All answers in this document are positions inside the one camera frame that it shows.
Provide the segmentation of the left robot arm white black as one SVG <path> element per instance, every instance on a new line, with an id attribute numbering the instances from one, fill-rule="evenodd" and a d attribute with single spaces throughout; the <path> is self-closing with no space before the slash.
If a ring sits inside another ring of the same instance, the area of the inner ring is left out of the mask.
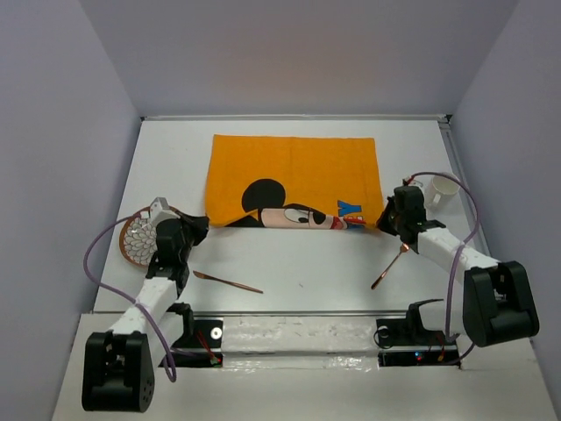
<path id="1" fill-rule="evenodd" d="M 156 249 L 137 296 L 106 289 L 130 303 L 105 332 L 89 335 L 84 351 L 82 408 L 85 411 L 143 413 L 153 400 L 154 371 L 177 379 L 171 346 L 185 346 L 194 336 L 194 316 L 179 297 L 189 277 L 188 257 L 209 231 L 206 217 L 171 209 L 152 212 Z"/>

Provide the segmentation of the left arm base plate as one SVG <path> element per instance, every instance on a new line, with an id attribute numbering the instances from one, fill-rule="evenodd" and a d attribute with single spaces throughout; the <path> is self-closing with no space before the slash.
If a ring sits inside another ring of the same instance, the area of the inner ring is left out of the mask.
<path id="1" fill-rule="evenodd" d="M 194 332 L 183 334 L 171 345 L 178 368 L 220 368 L 223 366 L 221 318 L 196 318 Z"/>

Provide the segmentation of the copper fork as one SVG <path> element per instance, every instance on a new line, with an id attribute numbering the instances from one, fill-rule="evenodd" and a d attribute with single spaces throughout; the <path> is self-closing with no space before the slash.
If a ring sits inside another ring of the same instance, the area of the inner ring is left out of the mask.
<path id="1" fill-rule="evenodd" d="M 387 267 L 381 272 L 381 274 L 376 278 L 376 280 L 371 285 L 371 289 L 376 289 L 380 285 L 380 283 L 386 278 L 388 272 L 391 270 L 391 268 L 394 266 L 394 264 L 399 260 L 399 258 L 403 254 L 407 253 L 409 249 L 410 249 L 410 247 L 408 245 L 406 245 L 405 243 L 402 243 L 400 245 L 398 253 L 391 260 L 391 262 L 387 265 Z"/>

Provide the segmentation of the orange Mickey Mouse placemat cloth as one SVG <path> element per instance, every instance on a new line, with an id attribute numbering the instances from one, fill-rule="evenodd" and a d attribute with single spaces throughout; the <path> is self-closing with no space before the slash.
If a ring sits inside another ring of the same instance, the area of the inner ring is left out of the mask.
<path id="1" fill-rule="evenodd" d="M 214 226 L 364 229 L 383 209 L 372 138 L 213 139 L 205 211 Z"/>

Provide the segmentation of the floral patterned plate copper rim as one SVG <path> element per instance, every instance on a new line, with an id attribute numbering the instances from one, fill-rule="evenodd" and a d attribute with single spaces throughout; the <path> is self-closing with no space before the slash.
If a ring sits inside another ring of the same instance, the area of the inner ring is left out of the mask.
<path id="1" fill-rule="evenodd" d="M 119 233 L 119 250 L 123 258 L 139 268 L 147 268 L 156 246 L 156 229 L 149 222 L 148 207 L 128 218 Z"/>

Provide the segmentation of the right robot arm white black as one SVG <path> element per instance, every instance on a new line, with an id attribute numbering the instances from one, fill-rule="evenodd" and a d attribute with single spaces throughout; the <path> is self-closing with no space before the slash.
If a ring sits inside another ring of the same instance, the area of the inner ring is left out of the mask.
<path id="1" fill-rule="evenodd" d="M 525 267 L 500 262 L 458 239 L 441 222 L 428 220 L 420 188 L 394 189 L 377 228 L 448 272 L 463 289 L 461 325 L 475 346 L 534 337 L 540 322 Z"/>

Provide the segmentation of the copper knife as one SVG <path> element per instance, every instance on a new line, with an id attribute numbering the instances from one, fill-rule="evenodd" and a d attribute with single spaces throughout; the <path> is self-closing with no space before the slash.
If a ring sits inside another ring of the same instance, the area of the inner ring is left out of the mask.
<path id="1" fill-rule="evenodd" d="M 196 276 L 199 279 L 203 279 L 203 280 L 207 280 L 207 281 L 212 281 L 212 282 L 220 282 L 222 284 L 225 285 L 229 285 L 232 286 L 234 288 L 237 289 L 243 289 L 246 291 L 250 291 L 252 293 L 256 293 L 256 294 L 264 294 L 264 291 L 261 289 L 256 289 L 254 287 L 239 283 L 239 282 L 232 282 L 232 281 L 227 281 L 225 279 L 221 279 L 212 275 L 207 275 L 205 273 L 199 272 L 199 271 L 193 271 L 193 275 Z"/>

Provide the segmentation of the white ceramic mug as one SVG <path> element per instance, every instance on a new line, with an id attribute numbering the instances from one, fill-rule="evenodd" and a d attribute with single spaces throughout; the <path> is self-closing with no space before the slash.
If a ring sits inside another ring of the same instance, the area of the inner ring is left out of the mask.
<path id="1" fill-rule="evenodd" d="M 460 191 L 458 178 L 450 173 L 431 176 L 424 189 L 424 204 L 432 211 L 444 209 Z"/>

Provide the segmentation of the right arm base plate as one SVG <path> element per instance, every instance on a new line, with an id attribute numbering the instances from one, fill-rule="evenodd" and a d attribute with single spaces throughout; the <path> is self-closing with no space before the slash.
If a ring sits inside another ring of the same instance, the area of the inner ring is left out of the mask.
<path id="1" fill-rule="evenodd" d="M 440 331 L 417 330 L 405 318 L 378 319 L 373 340 L 380 367 L 439 366 L 459 357 L 455 341 Z"/>

